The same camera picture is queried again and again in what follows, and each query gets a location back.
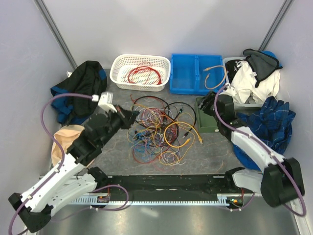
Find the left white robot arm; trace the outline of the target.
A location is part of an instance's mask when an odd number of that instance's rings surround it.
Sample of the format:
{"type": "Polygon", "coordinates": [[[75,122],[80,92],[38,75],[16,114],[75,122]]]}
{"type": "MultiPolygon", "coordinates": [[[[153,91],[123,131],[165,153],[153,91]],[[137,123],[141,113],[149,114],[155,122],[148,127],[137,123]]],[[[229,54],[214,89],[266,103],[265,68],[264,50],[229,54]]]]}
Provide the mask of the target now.
{"type": "Polygon", "coordinates": [[[13,193],[8,201],[26,229],[35,233],[45,227],[62,207],[89,192],[103,192],[107,175],[98,167],[69,185],[65,183],[97,158],[102,148],[120,130],[129,129],[139,115],[112,105],[105,113],[93,114],[79,137],[64,151],[61,160],[36,185],[24,193],[13,193]]]}

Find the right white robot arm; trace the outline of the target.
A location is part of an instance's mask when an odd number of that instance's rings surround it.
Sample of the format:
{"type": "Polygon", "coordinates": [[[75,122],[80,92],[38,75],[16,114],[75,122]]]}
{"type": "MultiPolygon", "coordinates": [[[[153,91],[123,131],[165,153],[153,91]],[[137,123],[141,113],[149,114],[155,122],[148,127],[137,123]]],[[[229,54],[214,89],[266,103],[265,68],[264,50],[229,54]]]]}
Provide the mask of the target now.
{"type": "Polygon", "coordinates": [[[205,114],[214,117],[219,132],[230,142],[239,146],[259,172],[239,167],[228,171],[224,187],[234,193],[246,188],[262,195],[265,202],[275,208],[299,199],[304,207],[305,194],[301,166],[295,158],[285,158],[265,145],[251,129],[235,117],[233,99],[228,95],[209,92],[197,101],[205,114]]]}

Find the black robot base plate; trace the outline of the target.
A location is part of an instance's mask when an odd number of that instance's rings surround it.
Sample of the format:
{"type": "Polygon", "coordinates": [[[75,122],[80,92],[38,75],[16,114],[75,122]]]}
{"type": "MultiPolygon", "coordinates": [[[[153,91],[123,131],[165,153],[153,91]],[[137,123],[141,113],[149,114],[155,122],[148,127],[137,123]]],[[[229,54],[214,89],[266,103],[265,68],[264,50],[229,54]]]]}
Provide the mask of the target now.
{"type": "Polygon", "coordinates": [[[111,176],[102,180],[96,188],[120,185],[128,194],[133,192],[186,191],[209,194],[242,194],[238,187],[231,186],[222,175],[133,175],[111,176]]]}

